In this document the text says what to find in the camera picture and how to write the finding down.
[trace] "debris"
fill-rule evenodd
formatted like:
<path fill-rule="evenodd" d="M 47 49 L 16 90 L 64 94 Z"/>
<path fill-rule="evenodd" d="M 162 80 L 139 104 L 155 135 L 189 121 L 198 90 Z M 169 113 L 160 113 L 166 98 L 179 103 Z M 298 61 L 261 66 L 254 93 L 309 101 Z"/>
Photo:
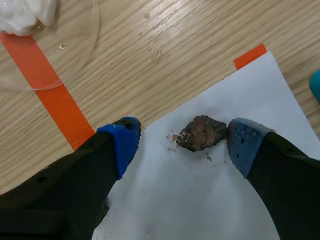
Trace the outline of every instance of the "debris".
<path fill-rule="evenodd" d="M 170 135 L 170 134 L 168 134 L 167 136 L 166 136 L 166 140 L 169 142 L 169 143 L 173 143 L 174 142 L 174 139 L 173 139 L 173 137 Z"/>
<path fill-rule="evenodd" d="M 196 116 L 177 136 L 176 143 L 192 152 L 212 147 L 227 138 L 227 124 L 208 116 Z"/>
<path fill-rule="evenodd" d="M 168 152 L 170 152 L 170 151 L 172 151 L 172 152 L 176 152 L 176 151 L 177 151 L 177 149 L 172 148 L 172 147 L 168 147 L 167 149 L 168 149 Z"/>
<path fill-rule="evenodd" d="M 60 46 L 59 46 L 60 50 L 64 50 L 65 48 L 66 48 L 66 44 L 65 43 L 60 44 Z"/>

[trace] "water droplet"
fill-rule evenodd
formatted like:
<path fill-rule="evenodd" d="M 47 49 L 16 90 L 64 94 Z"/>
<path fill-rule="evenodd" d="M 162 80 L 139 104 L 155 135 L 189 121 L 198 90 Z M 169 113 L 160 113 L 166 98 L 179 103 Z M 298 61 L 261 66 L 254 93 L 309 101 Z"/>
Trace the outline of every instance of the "water droplet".
<path fill-rule="evenodd" d="M 60 49 L 60 50 L 64 50 L 65 48 L 66 48 L 66 44 L 65 44 L 65 43 L 60 44 L 60 46 L 59 46 L 59 49 Z"/>
<path fill-rule="evenodd" d="M 157 48 L 155 54 L 153 55 L 154 61 L 160 61 L 162 59 L 162 51 Z"/>

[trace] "blue gripper fingertip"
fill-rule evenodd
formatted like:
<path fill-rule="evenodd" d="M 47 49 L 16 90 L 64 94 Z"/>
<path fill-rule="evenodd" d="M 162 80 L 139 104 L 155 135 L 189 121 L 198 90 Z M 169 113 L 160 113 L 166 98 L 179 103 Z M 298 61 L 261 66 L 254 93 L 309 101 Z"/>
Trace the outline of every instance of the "blue gripper fingertip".
<path fill-rule="evenodd" d="M 113 135 L 118 180 L 122 178 L 135 156 L 140 140 L 141 124 L 139 120 L 133 116 L 121 118 L 121 121 L 125 120 L 129 120 L 129 126 L 123 122 L 115 122 L 97 129 L 97 132 L 106 132 Z"/>

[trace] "dirt speck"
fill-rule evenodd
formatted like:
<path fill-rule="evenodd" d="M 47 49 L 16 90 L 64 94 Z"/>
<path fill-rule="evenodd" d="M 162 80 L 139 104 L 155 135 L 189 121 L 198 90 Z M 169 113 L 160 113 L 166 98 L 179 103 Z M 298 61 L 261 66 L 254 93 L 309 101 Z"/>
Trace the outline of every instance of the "dirt speck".
<path fill-rule="evenodd" d="M 168 149 L 168 152 L 169 152 L 169 153 L 170 153 L 171 151 L 172 151 L 172 152 L 176 152 L 176 151 L 177 151 L 177 149 L 172 148 L 172 147 L 168 147 L 167 149 Z"/>

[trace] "blue rubber pad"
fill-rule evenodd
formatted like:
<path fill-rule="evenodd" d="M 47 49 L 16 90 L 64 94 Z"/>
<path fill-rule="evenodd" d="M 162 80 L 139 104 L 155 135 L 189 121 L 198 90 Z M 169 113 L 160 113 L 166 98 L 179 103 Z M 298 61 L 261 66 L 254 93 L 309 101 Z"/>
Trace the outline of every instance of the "blue rubber pad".
<path fill-rule="evenodd" d="M 106 132 L 113 135 L 114 148 L 116 155 L 116 166 L 118 171 L 118 180 L 126 172 L 128 165 L 136 154 L 140 139 L 140 123 L 137 118 L 128 116 L 122 120 L 133 120 L 131 129 L 117 124 L 107 124 L 97 129 L 97 132 Z"/>
<path fill-rule="evenodd" d="M 246 118 L 236 118 L 229 123 L 230 136 L 226 139 L 229 157 L 235 167 L 247 178 L 260 145 L 274 130 Z"/>
<path fill-rule="evenodd" d="M 320 70 L 318 70 L 310 79 L 310 90 L 315 99 L 320 103 Z"/>

